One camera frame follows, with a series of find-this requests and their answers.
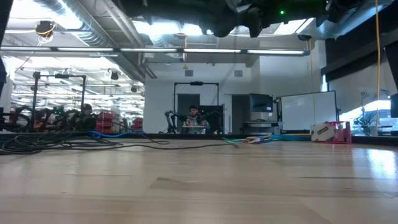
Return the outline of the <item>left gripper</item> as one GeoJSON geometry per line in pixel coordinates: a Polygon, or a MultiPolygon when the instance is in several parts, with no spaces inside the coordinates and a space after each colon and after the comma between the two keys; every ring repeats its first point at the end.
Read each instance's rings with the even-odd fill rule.
{"type": "Polygon", "coordinates": [[[189,0],[114,0],[128,17],[143,17],[150,25],[154,18],[195,24],[201,30],[214,27],[216,16],[211,1],[189,0]]]}

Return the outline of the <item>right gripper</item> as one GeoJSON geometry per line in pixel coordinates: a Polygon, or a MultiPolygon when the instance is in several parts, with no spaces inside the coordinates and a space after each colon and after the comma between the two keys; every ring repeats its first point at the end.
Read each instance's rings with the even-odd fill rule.
{"type": "Polygon", "coordinates": [[[326,13],[326,5],[323,0],[239,1],[230,21],[233,26],[247,27],[250,38],[255,38],[271,24],[321,16],[326,13]]]}

